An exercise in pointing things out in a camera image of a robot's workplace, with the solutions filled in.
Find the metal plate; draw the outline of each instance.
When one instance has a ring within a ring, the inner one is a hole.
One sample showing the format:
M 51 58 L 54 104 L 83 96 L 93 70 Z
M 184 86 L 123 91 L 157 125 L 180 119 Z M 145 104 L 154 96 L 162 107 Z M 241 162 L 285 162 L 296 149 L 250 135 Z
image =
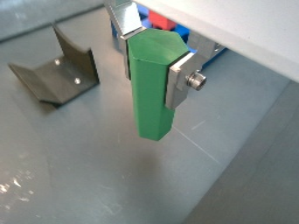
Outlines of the metal plate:
M 98 75 L 91 51 L 82 52 L 57 27 L 53 30 L 63 56 L 33 70 L 13 64 L 9 67 L 39 102 L 61 105 L 98 84 Z

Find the metal holder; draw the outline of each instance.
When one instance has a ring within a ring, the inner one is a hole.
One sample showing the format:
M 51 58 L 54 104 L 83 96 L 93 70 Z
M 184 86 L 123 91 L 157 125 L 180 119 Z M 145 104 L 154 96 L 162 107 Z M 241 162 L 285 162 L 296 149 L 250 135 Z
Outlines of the metal holder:
M 170 67 L 164 105 L 176 109 L 186 98 L 189 88 L 200 90 L 206 78 L 200 74 L 202 65 L 210 61 L 225 49 L 210 39 L 190 31 L 188 46 L 197 50 L 186 54 Z
M 98 84 L 90 49 L 81 51 L 53 25 L 62 56 L 37 68 L 7 64 L 39 102 L 61 105 Z
M 106 13 L 115 28 L 118 49 L 123 55 L 125 77 L 130 80 L 126 58 L 126 40 L 145 28 L 137 13 L 135 3 L 130 0 L 103 0 Z
M 118 48 L 123 54 L 125 77 L 130 80 L 129 61 L 126 57 L 126 41 L 145 28 L 141 26 L 135 4 L 131 0 L 103 0 L 117 32 Z M 188 45 L 197 52 L 189 52 L 168 70 L 168 83 L 164 105 L 168 109 L 176 109 L 186 98 L 189 88 L 200 90 L 205 84 L 205 77 L 200 74 L 201 66 L 218 55 L 224 46 L 198 33 L 190 32 Z

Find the bolt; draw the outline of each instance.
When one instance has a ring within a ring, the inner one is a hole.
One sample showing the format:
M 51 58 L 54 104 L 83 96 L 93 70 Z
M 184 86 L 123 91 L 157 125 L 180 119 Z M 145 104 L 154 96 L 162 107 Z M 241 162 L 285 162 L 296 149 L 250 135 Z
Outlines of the bolt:
M 200 74 L 198 70 L 189 76 L 186 76 L 186 86 L 192 87 L 196 91 L 198 91 L 202 88 L 205 82 L 206 78 Z
M 213 51 L 216 52 L 220 49 L 220 44 L 214 44 Z

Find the green hexagonal prism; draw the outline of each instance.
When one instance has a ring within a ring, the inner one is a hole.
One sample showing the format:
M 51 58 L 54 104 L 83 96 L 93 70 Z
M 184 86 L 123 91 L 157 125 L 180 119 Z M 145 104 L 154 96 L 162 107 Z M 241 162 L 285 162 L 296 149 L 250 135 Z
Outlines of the green hexagonal prism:
M 126 41 L 134 125 L 138 136 L 160 140 L 172 128 L 173 110 L 164 106 L 169 66 L 188 52 L 177 33 L 146 29 Z

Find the white panel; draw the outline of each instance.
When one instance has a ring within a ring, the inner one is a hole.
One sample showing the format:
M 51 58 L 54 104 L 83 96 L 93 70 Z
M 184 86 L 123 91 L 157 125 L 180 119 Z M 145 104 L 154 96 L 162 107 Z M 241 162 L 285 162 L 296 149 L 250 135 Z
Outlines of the white panel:
M 299 1 L 134 1 L 299 81 Z

